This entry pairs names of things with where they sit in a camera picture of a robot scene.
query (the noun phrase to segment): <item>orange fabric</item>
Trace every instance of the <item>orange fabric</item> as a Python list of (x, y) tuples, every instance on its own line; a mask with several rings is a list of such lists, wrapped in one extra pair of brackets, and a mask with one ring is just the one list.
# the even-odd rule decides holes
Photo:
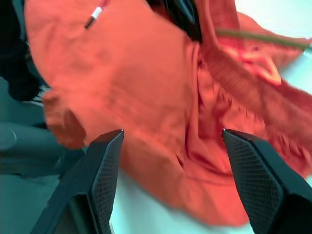
[(258, 51), (245, 52), (229, 46), (223, 47), (223, 50), (234, 59), (241, 61), (243, 67), (254, 76), (261, 77), (274, 85), (282, 83), (277, 67), (270, 57), (262, 55)]
[(234, 0), (196, 3), (202, 45), (145, 0), (110, 0), (89, 30), (83, 26), (98, 0), (28, 0), (26, 26), (36, 67), (52, 87), (45, 118), (61, 144), (82, 147), (123, 128), (121, 167), (145, 190), (206, 224), (238, 226), (248, 219), (222, 128), (269, 140), (306, 176), (312, 97), (252, 75), (223, 48), (258, 46), (278, 68), (301, 51), (217, 38), (215, 27), (263, 29), (237, 14)]

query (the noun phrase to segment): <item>white table surface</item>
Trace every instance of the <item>white table surface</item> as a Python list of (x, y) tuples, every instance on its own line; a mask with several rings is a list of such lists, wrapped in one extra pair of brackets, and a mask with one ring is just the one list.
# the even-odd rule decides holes
[[(236, 6), (238, 11), (273, 32), (312, 38), (312, 1), (236, 0)], [(283, 77), (312, 94), (311, 54), (303, 55)], [(203, 226), (153, 199), (122, 171), (118, 176), (111, 222), (115, 234), (253, 234), (250, 225), (241, 228)]]

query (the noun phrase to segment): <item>gray floor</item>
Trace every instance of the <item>gray floor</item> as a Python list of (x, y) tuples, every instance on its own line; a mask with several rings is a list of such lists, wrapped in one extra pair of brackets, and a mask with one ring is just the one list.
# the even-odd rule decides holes
[[(0, 121), (26, 125), (43, 122), (42, 108), (12, 100), (2, 78), (0, 94)], [(0, 175), (0, 233), (29, 234), (57, 184), (55, 176), (24, 180)]]

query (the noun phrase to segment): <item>black fabric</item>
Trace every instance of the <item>black fabric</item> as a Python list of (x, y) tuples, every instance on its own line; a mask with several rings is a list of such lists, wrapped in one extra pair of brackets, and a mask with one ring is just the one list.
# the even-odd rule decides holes
[(26, 65), (26, 48), (12, 0), (0, 0), (0, 76), (9, 84), (9, 95), (18, 101), (31, 100), (39, 92), (40, 83)]
[(146, 0), (150, 6), (163, 5), (171, 20), (195, 41), (202, 43), (198, 12), (193, 0)]

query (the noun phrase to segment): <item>dark clothing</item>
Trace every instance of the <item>dark clothing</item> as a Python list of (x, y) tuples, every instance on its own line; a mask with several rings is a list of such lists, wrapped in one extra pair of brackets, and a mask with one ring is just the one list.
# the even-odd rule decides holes
[(26, 65), (26, 49), (12, 0), (0, 0), (0, 76), (9, 84), (9, 95), (18, 101), (31, 100), (39, 92), (39, 81)]

